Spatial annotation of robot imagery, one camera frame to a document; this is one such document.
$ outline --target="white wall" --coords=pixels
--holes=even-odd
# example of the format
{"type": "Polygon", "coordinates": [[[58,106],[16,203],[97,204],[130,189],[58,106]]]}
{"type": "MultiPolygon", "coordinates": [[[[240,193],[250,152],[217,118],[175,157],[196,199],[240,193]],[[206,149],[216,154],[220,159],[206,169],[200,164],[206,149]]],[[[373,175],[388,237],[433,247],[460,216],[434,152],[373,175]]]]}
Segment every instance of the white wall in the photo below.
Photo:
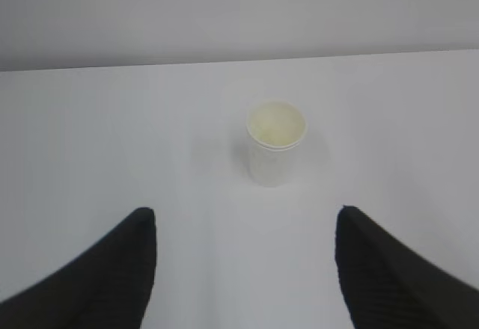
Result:
{"type": "Polygon", "coordinates": [[[0,70],[479,47],[479,0],[0,0],[0,70]]]}

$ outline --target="table surface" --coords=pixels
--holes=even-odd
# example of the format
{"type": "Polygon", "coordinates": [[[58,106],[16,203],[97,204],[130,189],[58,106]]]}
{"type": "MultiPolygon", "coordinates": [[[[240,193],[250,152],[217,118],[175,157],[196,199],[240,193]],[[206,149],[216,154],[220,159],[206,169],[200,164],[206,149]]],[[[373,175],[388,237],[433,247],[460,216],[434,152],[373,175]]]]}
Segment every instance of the table surface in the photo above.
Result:
{"type": "Polygon", "coordinates": [[[159,262],[144,327],[352,328],[335,220],[356,205],[479,286],[479,51],[0,73],[0,299],[139,206],[159,262]],[[309,122],[293,181],[245,169],[245,113],[309,122]]]}

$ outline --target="black rubber pad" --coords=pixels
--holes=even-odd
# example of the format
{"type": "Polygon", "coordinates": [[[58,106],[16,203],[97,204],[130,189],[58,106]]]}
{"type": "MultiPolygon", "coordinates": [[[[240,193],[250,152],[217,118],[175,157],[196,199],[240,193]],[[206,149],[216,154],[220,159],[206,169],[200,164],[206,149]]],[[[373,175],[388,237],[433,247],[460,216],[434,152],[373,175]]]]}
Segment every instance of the black rubber pad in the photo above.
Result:
{"type": "Polygon", "coordinates": [[[155,215],[137,209],[70,264],[1,303],[0,328],[140,328],[155,268],[155,215]]]}
{"type": "Polygon", "coordinates": [[[357,329],[478,329],[479,292],[401,244],[356,207],[336,229],[341,291],[357,329]]]}

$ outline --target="cup rim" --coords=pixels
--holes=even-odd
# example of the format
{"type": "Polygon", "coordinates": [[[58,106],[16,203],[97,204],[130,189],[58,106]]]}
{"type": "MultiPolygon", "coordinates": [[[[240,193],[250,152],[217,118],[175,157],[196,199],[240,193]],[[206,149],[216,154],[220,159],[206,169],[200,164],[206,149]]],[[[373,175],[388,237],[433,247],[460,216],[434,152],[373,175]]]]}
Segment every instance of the cup rim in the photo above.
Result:
{"type": "Polygon", "coordinates": [[[281,152],[281,151],[289,150],[293,147],[296,147],[302,141],[302,139],[306,135],[306,132],[308,131],[308,121],[306,120],[302,111],[297,106],[293,105],[291,102],[285,101],[283,99],[268,99],[268,100],[256,103],[255,105],[253,105],[249,108],[247,116],[246,116],[246,130],[248,131],[249,137],[252,138],[253,141],[256,142],[256,144],[259,144],[260,146],[262,146],[262,147],[264,147],[268,150],[271,150],[271,151],[281,152]],[[291,144],[286,144],[284,146],[275,146],[275,145],[272,145],[272,144],[267,144],[266,142],[258,140],[251,133],[251,129],[249,128],[249,119],[251,118],[251,113],[253,112],[253,110],[255,110],[255,109],[257,109],[257,108],[259,108],[263,105],[270,104],[270,103],[281,103],[282,105],[290,106],[291,108],[293,108],[295,111],[297,111],[300,114],[303,122],[305,123],[305,128],[302,130],[301,135],[299,136],[299,138],[296,141],[292,142],[291,144]]]}

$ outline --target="paper cup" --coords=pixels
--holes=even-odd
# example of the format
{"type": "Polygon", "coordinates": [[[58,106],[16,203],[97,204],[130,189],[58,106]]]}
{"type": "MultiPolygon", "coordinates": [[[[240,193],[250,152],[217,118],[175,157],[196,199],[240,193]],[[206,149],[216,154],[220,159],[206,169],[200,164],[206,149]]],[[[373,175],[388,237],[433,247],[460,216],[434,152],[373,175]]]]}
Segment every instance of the paper cup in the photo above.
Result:
{"type": "Polygon", "coordinates": [[[301,111],[287,102],[265,102],[250,110],[246,127],[253,180],[266,187],[287,182],[307,128],[301,111]]]}

